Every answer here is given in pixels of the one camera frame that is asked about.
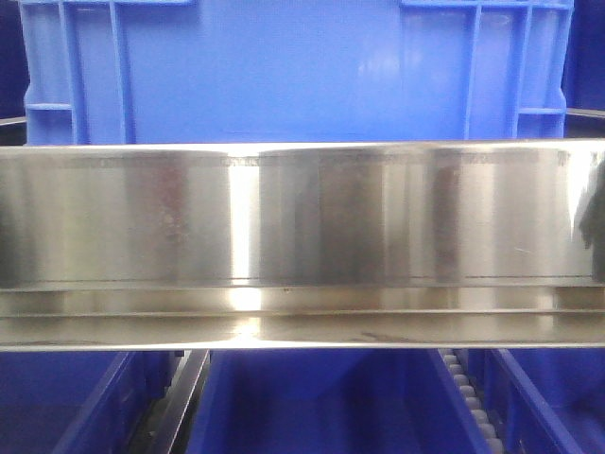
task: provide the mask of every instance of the blue plastic crate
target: blue plastic crate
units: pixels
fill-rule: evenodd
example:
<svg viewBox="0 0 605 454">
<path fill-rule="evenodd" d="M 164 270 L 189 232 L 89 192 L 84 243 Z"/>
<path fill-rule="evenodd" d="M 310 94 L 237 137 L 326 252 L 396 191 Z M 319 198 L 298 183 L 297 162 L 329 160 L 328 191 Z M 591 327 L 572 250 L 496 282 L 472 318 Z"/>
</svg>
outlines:
<svg viewBox="0 0 605 454">
<path fill-rule="evenodd" d="M 149 402 L 140 353 L 3 353 L 0 452 L 126 452 Z"/>
<path fill-rule="evenodd" d="M 559 137 L 573 0 L 20 0 L 30 144 Z"/>
<path fill-rule="evenodd" d="M 605 110 L 605 2 L 576 0 L 563 88 L 569 107 Z"/>
<path fill-rule="evenodd" d="M 28 82 L 19 6 L 12 0 L 0 0 L 0 118 L 25 114 L 23 97 Z"/>
<path fill-rule="evenodd" d="M 214 352 L 187 454 L 488 454 L 429 350 Z"/>
<path fill-rule="evenodd" d="M 605 452 L 605 350 L 468 350 L 462 356 L 511 454 Z"/>
</svg>

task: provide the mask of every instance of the metal strip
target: metal strip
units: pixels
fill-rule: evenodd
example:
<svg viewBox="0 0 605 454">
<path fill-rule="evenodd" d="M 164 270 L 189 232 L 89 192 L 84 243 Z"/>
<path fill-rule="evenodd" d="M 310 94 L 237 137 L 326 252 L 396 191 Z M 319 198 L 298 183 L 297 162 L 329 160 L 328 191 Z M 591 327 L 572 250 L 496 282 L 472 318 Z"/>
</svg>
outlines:
<svg viewBox="0 0 605 454">
<path fill-rule="evenodd" d="M 0 349 L 602 345 L 604 157 L 0 148 Z"/>
</svg>

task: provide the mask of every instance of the blue plastic bin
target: blue plastic bin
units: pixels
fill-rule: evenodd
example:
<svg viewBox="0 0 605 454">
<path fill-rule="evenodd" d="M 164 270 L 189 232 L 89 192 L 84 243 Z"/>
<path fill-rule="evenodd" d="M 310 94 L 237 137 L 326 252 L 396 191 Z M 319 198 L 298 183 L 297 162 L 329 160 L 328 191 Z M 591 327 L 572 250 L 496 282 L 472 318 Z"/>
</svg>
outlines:
<svg viewBox="0 0 605 454">
<path fill-rule="evenodd" d="M 511 454 L 605 452 L 605 350 L 468 350 L 462 356 Z"/>
<path fill-rule="evenodd" d="M 0 118 L 23 116 L 27 75 L 19 5 L 0 0 Z"/>
<path fill-rule="evenodd" d="M 0 452 L 126 452 L 149 402 L 140 353 L 3 353 Z"/>
<path fill-rule="evenodd" d="M 214 352 L 187 454 L 488 454 L 429 350 Z"/>
<path fill-rule="evenodd" d="M 569 107 L 605 110 L 605 2 L 576 0 L 563 88 Z"/>
<path fill-rule="evenodd" d="M 573 0 L 20 0 L 30 144 L 559 137 Z"/>
</svg>

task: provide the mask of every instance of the stainless steel plate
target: stainless steel plate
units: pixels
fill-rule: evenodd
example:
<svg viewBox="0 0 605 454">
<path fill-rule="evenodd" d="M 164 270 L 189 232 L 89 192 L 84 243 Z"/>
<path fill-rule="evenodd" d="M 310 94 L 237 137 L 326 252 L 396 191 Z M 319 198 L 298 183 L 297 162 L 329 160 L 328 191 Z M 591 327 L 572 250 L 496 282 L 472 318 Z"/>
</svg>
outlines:
<svg viewBox="0 0 605 454">
<path fill-rule="evenodd" d="M 601 140 L 0 148 L 0 344 L 605 344 L 604 157 Z"/>
</svg>

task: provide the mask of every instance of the metal rail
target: metal rail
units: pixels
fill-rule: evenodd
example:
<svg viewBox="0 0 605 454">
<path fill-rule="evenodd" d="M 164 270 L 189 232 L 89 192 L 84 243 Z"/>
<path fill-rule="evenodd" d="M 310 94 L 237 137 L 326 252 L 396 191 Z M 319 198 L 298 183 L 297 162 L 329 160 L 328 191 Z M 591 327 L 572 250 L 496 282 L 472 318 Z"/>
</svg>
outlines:
<svg viewBox="0 0 605 454">
<path fill-rule="evenodd" d="M 0 148 L 0 348 L 605 345 L 604 158 Z"/>
</svg>

